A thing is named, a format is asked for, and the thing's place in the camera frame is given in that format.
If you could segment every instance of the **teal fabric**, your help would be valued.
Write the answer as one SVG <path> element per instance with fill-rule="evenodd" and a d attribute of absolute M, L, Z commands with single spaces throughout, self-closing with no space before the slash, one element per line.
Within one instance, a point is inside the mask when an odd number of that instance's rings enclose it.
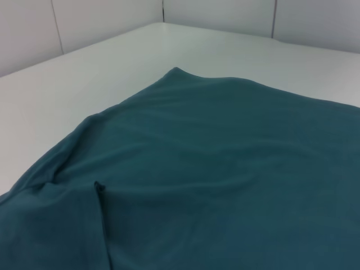
<path fill-rule="evenodd" d="M 175 68 L 0 197 L 0 269 L 358 270 L 359 140 L 359 108 Z"/>

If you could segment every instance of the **white table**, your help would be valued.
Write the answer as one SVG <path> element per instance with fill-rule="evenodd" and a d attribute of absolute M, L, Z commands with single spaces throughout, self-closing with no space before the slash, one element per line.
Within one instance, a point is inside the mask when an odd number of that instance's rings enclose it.
<path fill-rule="evenodd" d="M 360 55 L 152 24 L 0 78 L 0 194 L 86 116 L 175 66 L 360 107 Z"/>

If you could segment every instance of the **teal shirt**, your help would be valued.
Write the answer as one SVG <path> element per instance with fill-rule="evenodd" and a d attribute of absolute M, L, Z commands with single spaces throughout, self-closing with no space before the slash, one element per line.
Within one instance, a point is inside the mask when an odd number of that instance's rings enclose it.
<path fill-rule="evenodd" d="M 175 68 L 0 197 L 0 269 L 358 270 L 359 194 L 359 108 Z"/>

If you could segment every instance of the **white wall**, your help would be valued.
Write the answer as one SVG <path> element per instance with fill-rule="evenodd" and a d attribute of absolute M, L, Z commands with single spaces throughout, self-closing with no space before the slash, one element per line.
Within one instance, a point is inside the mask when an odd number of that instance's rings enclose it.
<path fill-rule="evenodd" d="M 360 53 L 360 0 L 278 0 L 274 38 Z"/>
<path fill-rule="evenodd" d="M 0 77 L 59 55 L 51 0 L 0 0 Z"/>
<path fill-rule="evenodd" d="M 162 0 L 53 0 L 65 53 L 163 21 Z"/>
<path fill-rule="evenodd" d="M 274 6 L 275 0 L 164 0 L 165 22 L 271 37 Z"/>

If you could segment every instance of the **white tabletop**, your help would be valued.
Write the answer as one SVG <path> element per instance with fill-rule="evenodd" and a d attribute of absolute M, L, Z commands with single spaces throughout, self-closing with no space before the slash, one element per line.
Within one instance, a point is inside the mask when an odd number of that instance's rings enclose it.
<path fill-rule="evenodd" d="M 0 78 L 0 194 L 86 116 L 175 66 L 360 107 L 360 55 L 152 24 Z"/>

